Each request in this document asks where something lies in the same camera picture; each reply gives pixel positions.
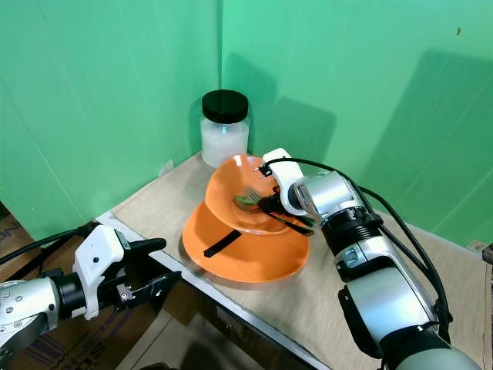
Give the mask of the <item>silver metal fork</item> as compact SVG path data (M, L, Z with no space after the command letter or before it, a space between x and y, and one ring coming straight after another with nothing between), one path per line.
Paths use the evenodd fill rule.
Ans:
M244 187L242 195L235 195L233 197L233 202L240 210L247 213L262 213L260 209L257 208L257 202L260 201L261 195L258 190L253 187Z

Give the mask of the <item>thin black stick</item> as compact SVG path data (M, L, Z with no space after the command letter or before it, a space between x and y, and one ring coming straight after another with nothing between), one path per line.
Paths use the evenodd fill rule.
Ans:
M286 211L271 211L267 213L273 219L285 224L300 235L310 237L314 235L314 220L307 216L299 216Z

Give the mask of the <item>orange plastic bowl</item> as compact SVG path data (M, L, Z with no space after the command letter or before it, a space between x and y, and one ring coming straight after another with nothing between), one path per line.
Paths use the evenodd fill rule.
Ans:
M236 155L215 169L208 180L206 207L225 225L254 235L278 235L293 231L285 224L262 213L247 213L236 206L233 197L242 195L244 187L253 187L258 193L278 186L274 177L260 175L257 168L262 159Z

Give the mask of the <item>orange plastic plate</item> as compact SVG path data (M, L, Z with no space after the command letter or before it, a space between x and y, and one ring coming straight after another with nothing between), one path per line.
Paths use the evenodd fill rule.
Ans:
M282 281L299 272L309 260L310 239L295 231L275 235L240 231L242 236L224 251L211 258L203 256L205 249L232 230L206 205L197 205L183 226L184 254L208 274L247 284Z

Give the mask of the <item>flat black strip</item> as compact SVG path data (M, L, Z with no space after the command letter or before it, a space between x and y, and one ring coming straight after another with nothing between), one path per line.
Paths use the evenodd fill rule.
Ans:
M230 244L236 242L239 237L242 236L240 230L233 229L231 232L226 234L226 236L222 237L221 240L211 244L210 247L204 250L202 253L204 257L211 258L214 257L215 254L218 254L220 251L224 251L226 247L229 247Z

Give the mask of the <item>clear jar with black lid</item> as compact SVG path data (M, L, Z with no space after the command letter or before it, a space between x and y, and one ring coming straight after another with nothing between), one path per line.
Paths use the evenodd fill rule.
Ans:
M212 89L200 101L201 156L212 168L229 158L247 154L249 99L235 89Z

